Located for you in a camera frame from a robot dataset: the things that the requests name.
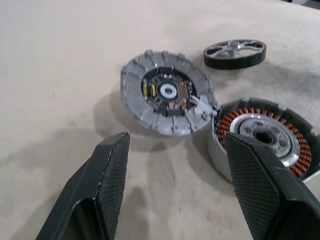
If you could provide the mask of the copper wound stator disc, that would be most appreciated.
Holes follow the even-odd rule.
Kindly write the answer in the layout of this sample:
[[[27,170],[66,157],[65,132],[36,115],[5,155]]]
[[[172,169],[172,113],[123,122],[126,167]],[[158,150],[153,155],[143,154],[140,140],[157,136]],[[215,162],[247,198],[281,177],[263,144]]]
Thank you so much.
[[[214,170],[231,183],[225,149],[227,133],[266,144],[306,185],[320,181],[320,133],[293,110],[253,97],[228,102],[218,108],[217,115],[212,118],[207,150]]]

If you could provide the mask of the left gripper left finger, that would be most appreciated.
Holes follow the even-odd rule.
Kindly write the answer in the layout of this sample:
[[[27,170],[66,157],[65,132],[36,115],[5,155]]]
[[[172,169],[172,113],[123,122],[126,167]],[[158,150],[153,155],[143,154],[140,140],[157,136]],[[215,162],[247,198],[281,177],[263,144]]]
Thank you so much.
[[[128,132],[100,142],[65,184],[35,240],[114,240],[129,146]]]

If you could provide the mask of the grey motor end cap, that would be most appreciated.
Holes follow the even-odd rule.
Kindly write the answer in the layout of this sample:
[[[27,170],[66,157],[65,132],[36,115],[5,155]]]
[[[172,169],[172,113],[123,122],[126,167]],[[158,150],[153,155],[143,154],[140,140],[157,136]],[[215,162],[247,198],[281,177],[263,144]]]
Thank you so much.
[[[135,56],[121,69],[120,94],[138,123],[165,136],[188,136],[218,113],[210,78],[182,53]]]

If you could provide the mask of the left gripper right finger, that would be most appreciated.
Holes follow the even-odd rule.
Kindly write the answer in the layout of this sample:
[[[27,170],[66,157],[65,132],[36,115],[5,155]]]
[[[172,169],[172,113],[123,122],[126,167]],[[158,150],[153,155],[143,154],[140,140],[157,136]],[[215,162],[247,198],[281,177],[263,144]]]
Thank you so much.
[[[253,240],[320,240],[320,201],[265,143],[228,132],[235,195]]]

